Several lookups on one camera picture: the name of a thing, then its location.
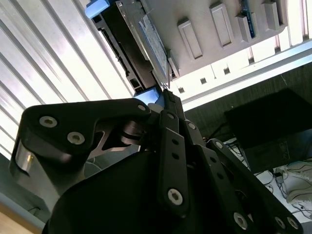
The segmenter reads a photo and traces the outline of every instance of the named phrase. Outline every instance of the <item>hole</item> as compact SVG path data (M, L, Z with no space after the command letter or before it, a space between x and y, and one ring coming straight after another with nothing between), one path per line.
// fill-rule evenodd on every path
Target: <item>hole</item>
M172 79L176 78L175 72L171 69L171 75L172 75Z
M207 83L207 81L206 81L206 79L205 79L205 78L200 79L200 82L201 82L201 84L205 84L205 83Z
M249 59L248 62L249 62L249 65L253 64L254 63L254 58Z
M284 222L283 222L279 217L275 217L275 220L277 221L278 225L279 225L282 229L285 229L285 228L286 228Z
M77 135L73 135L73 140L79 141L79 140L80 140L80 137L77 136Z
M143 110L143 111L146 110L146 108L145 108L144 106L142 106L142 105L138 105L137 107L138 107L140 110Z
M46 123L46 124L53 124L53 121L50 120L50 119L45 119L45 120L44 120L44 123Z
M138 83L136 79L131 79L130 83L134 89L140 86L140 84Z
M173 115L171 115L170 113L168 113L168 117L174 119L175 117Z
M179 90L179 92L180 92L181 94L183 94L183 93L185 92L183 88L178 88L178 90Z
M101 18L101 16L99 16L99 15L93 17L94 23L98 23L98 22L100 22L101 20L102 20L102 18Z
M238 217L237 218L238 222L240 225L243 225L244 224L244 220L241 218L241 217Z
M179 155L177 155L177 154L175 154L175 153L172 153L172 157L174 158L174 159L176 159L176 160L178 160L180 157L179 157Z
M177 140L175 140L175 139L172 139L172 143L175 144L175 145L179 144L179 142Z
M223 179L224 178L223 175L221 175L220 173L217 173L216 175L219 177L219 179Z
M214 157L210 157L210 160L214 163L216 163L216 159Z
M226 74L228 74L228 73L230 73L229 68L225 68L225 69L224 69L224 74L226 75Z
M143 90L143 88L142 87L138 87L137 89L136 89L136 94L140 94L140 93L142 93L144 90Z
M176 193L172 193L172 197L174 198L174 200L178 201L179 200L179 196Z

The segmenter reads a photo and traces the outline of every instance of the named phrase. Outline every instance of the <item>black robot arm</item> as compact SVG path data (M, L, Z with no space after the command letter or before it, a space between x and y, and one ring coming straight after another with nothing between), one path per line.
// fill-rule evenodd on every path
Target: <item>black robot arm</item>
M298 220L217 139L207 144L178 97L34 106L10 171L52 215L45 234L302 234ZM85 161L140 145L88 179Z

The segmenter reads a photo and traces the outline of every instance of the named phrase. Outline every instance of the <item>cable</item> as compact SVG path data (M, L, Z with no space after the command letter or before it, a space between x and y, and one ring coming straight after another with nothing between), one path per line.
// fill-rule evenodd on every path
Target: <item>cable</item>
M265 184L263 184L263 185L266 186L266 185L268 185L268 184L271 184L273 180L274 180L274 176L272 176L272 179L270 180L269 183L265 183Z
M209 137L208 137L208 140L210 140L211 138L213 138L216 133L218 133L225 125L227 125L228 123L225 122L225 123L222 123Z
M40 209L39 207L33 207L33 208L29 209L28 212L31 212L31 211L34 210L34 209L36 209L36 210L35 210L35 212L34 212L32 215L33 215L33 216L36 216L36 212L37 212L37 211L41 211L41 209Z
M95 157L93 158L93 162L86 161L87 164L92 164L92 165L94 165L96 168L98 168L100 171L102 171L102 169L101 169L99 166L97 166L97 165L95 164L95 162L96 162Z
M300 178L300 177L296 177L296 176L294 176L294 175L293 175L293 177L298 178L298 179L301 179L301 180L307 182L307 183L309 184L309 187L312 187L312 184L311 184L310 182L308 182L306 179Z
M236 146L236 148L238 149L239 154L242 155L242 152L241 152L240 148L238 146Z
M299 204L300 205L300 209L301 210L306 210L306 212L308 212L309 214L312 214L310 210L308 210L307 208L305 208L303 205Z
M298 207L294 206L293 204L292 204L292 206L293 206L294 208L296 208L296 209L298 210L298 212L301 212L302 215L303 215L305 218L311 219L310 217L306 216L306 215L303 213L303 211L302 211L301 209L299 209Z
M284 199L287 199L287 193L284 192L282 186L281 186L281 185L278 185L277 182L276 182L276 184L277 184L277 186L278 186L278 188L279 188L279 190L280 190L280 192L281 192L283 198L284 198Z
M283 180L286 180L286 179L288 178L288 176L289 176L289 173L288 173L288 171L286 171L286 172L287 172L287 177L286 177L285 179L283 178Z
M305 166L309 166L309 167L311 167L311 165L303 165L302 167L297 168L297 169L289 168L289 170L292 170L292 171L298 171L298 170L301 170L302 168L304 168Z
M270 191L271 193L274 193L274 188L272 187L272 185L265 185L265 187L267 187L267 188L271 188L272 189L272 191Z
M259 172L258 174L255 175L255 177L257 177L258 175L260 175L260 174L262 174L262 173L264 173L264 172L266 172L266 171Z
M227 146L228 146L231 150L233 150L236 154L242 155L240 152L235 151L234 148L233 148L230 144L228 144Z
M302 212L302 211L306 211L306 212L312 212L311 210L300 210L300 211L295 211L295 212L292 212L292 214L295 214L295 213L298 213L298 212Z

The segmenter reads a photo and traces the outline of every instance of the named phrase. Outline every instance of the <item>black electronic device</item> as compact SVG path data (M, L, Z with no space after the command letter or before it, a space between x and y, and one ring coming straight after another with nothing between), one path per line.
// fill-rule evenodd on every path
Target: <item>black electronic device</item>
M312 157L312 106L289 89L225 116L253 173Z
M136 94L154 86L166 87L172 69L141 2L112 2L92 20L111 46Z

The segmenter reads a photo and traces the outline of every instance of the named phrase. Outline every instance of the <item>bolt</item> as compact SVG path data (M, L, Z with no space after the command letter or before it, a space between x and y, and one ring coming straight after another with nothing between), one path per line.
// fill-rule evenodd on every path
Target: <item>bolt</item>
M233 216L235 222L238 224L239 227L241 227L241 229L246 230L248 228L248 224L244 216L237 212L235 212Z
M222 145L220 142L218 142L218 141L215 142L215 145L216 145L219 149L222 149L222 148L223 148L223 145Z
M146 110L146 108L145 108L144 106L142 106L142 105L139 105L138 108L141 109L141 110L143 110L143 111Z
M170 113L168 113L169 118L174 119L175 117L173 115L171 115Z
M54 128L57 126L58 122L55 118L51 116L43 116L39 119L39 123L47 128Z
M275 217L275 220L282 229L286 228L284 222L279 217Z
M181 193L176 189L170 189L168 191L168 198L176 206L180 206L183 202L183 197Z
M74 145L81 145L85 139L81 133L71 132L67 135L67 140Z
M189 123L189 127L192 128L193 130L196 129L196 126L194 124L192 124L192 123Z
M292 225L293 228L295 229L299 229L298 224L290 217L287 217L288 222L290 223L290 225Z

